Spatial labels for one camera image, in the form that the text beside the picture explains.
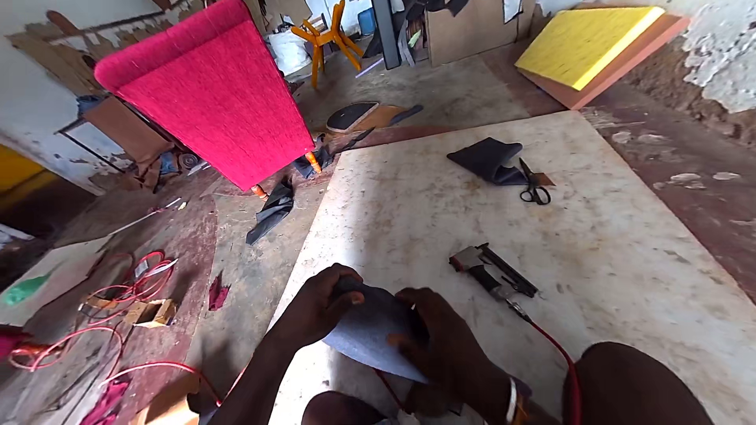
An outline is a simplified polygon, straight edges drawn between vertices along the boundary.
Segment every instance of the wooden chair leg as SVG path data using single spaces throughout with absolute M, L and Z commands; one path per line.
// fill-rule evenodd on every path
M 339 46 L 341 49 L 341 52 L 346 55 L 346 57 L 349 59 L 349 62 L 352 62 L 352 65 L 357 68 L 357 71 L 362 71 L 362 66 L 360 65 L 359 60 L 356 60 L 354 56 L 352 56 L 352 53 L 349 52 L 346 45 L 344 44 L 344 41 L 341 40 L 341 37 L 338 37 L 337 34 L 334 34 L 335 37 L 333 37 L 333 41 L 336 43 L 336 45 Z
M 252 186 L 252 193 L 257 195 L 262 200 L 268 200 L 268 192 L 266 192 L 265 189 L 263 189 L 260 185 Z
M 321 165 L 318 163 L 318 159 L 315 158 L 315 155 L 312 152 L 306 153 L 305 158 L 307 158 L 307 161 L 310 161 L 310 165 L 312 166 L 312 169 L 315 170 L 317 174 L 320 174 L 323 172 L 323 170 L 321 169 Z
M 318 65 L 321 63 L 321 57 L 323 56 L 323 48 L 321 46 L 315 46 L 312 49 L 312 88 L 318 88 Z
M 342 40 L 344 40 L 344 43 L 346 43 L 346 45 L 349 46 L 349 48 L 351 50 L 355 51 L 355 53 L 357 54 L 358 57 L 362 57 L 362 55 L 365 54 L 362 51 L 362 49 L 360 49 L 355 44 L 355 42 L 352 41 L 352 39 L 350 39 L 349 37 L 347 37 L 346 34 L 343 31 L 339 31 L 339 35 L 341 36 Z

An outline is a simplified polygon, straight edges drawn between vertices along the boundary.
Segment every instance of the pink upholstered chair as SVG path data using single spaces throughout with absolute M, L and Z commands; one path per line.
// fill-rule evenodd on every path
M 306 154 L 302 114 L 242 0 L 221 0 L 104 58 L 103 87 L 137 107 L 241 190 Z

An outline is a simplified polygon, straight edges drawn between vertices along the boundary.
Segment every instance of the black scissors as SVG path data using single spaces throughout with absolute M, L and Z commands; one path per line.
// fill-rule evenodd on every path
M 530 170 L 530 167 L 525 164 L 525 161 L 523 161 L 522 158 L 520 158 L 519 160 L 522 171 L 525 173 L 525 178 L 528 179 L 528 188 L 520 193 L 520 199 L 524 200 L 525 202 L 535 202 L 538 205 L 546 205 L 547 203 L 551 202 L 551 195 L 549 195 L 549 191 L 538 184 L 538 180 Z

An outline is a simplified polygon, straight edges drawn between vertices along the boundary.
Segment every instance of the orange wooden chair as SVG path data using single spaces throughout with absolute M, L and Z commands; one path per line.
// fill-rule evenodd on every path
M 296 35 L 312 43 L 312 87 L 314 88 L 318 88 L 318 67 L 323 67 L 323 71 L 325 71 L 326 69 L 325 59 L 323 58 L 323 45 L 329 42 L 335 42 L 336 45 L 339 46 L 339 49 L 344 52 L 349 61 L 352 62 L 352 65 L 357 68 L 357 71 L 362 70 L 362 66 L 360 65 L 359 61 L 359 58 L 362 57 L 363 54 L 362 50 L 357 47 L 357 45 L 352 40 L 350 40 L 349 37 L 347 37 L 346 34 L 341 30 L 341 16 L 344 14 L 344 4 L 345 0 L 341 0 L 333 6 L 333 19 L 331 20 L 331 28 L 325 33 L 321 34 L 321 32 L 315 29 L 310 21 L 306 19 L 302 22 L 302 25 L 304 25 L 309 30 L 309 33 L 302 28 L 298 28 L 297 26 L 291 29 L 292 33 L 295 33 Z M 355 51 L 358 56 L 357 59 L 352 56 L 352 53 L 349 52 L 347 46 Z

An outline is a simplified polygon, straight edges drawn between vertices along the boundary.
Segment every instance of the cardboard box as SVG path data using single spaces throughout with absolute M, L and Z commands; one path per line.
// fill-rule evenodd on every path
M 199 378 L 186 374 L 161 389 L 150 405 L 137 413 L 129 425 L 197 425 L 200 416 L 189 409 L 187 394 L 199 391 Z
M 85 296 L 82 302 L 87 306 L 102 310 L 112 310 L 118 306 L 118 303 L 112 299 L 102 299 L 99 296 Z
M 502 0 L 469 0 L 457 16 L 447 9 L 426 11 L 431 65 L 527 39 L 535 0 L 522 0 L 522 13 L 504 23 Z
M 156 299 L 150 302 L 137 301 L 129 307 L 124 322 L 133 326 L 168 326 L 176 316 L 177 305 L 172 299 Z

